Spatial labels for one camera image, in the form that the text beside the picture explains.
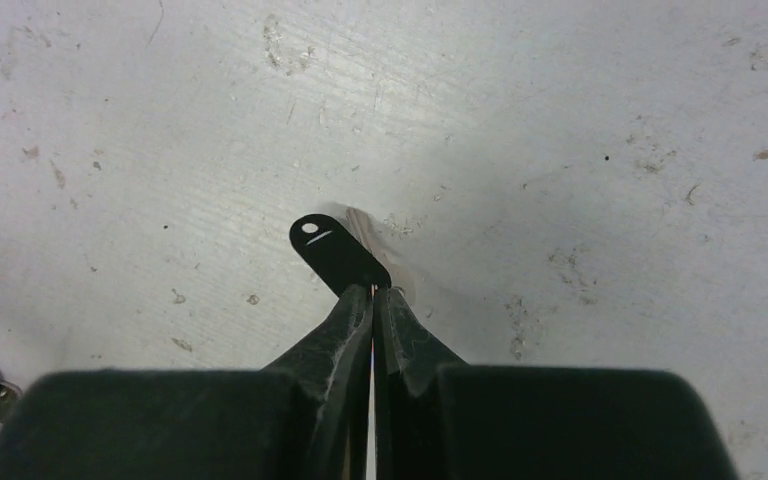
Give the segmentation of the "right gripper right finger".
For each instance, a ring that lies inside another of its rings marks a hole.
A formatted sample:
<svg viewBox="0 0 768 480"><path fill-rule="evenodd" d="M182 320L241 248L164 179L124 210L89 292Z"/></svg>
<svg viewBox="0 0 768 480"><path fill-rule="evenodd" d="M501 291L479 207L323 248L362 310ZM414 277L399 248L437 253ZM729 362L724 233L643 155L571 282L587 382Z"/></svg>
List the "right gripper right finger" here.
<svg viewBox="0 0 768 480"><path fill-rule="evenodd" d="M701 397L655 370L471 365L374 300L381 479L734 479Z"/></svg>

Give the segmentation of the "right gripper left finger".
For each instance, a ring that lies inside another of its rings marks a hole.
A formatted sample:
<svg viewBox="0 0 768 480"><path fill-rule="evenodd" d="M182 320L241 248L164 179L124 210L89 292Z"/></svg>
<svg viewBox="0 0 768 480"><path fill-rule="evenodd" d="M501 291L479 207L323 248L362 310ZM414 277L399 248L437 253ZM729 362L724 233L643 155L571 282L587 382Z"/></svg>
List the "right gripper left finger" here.
<svg viewBox="0 0 768 480"><path fill-rule="evenodd" d="M0 430L0 479L362 479L372 292L259 370L42 377Z"/></svg>

